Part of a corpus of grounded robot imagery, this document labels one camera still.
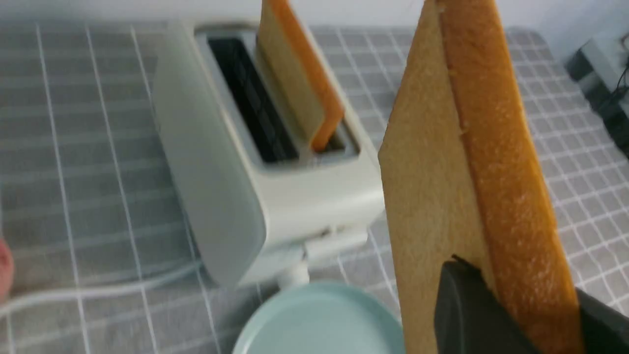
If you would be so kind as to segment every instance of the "plate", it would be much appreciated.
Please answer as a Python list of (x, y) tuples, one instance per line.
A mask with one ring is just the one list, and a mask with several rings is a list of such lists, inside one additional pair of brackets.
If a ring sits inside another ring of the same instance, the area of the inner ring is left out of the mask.
[(398, 320), (360, 289), (311, 283), (283, 290), (253, 314), (234, 354), (403, 354)]

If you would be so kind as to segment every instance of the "checkered tablecloth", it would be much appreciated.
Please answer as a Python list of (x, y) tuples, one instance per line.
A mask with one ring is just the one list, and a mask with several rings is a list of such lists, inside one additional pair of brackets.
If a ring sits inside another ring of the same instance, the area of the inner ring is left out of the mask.
[[(162, 29), (0, 27), (0, 191), (15, 295), (137, 280), (198, 257), (150, 109)], [(314, 29), (376, 147), (413, 32)], [(575, 283), (629, 311), (629, 165), (544, 41), (508, 39)], [(364, 288), (399, 316), (386, 218), (369, 231), (364, 247), (313, 265), (312, 277)], [(275, 291), (216, 288), (201, 270), (124, 297), (39, 305), (0, 319), (0, 354), (225, 354)]]

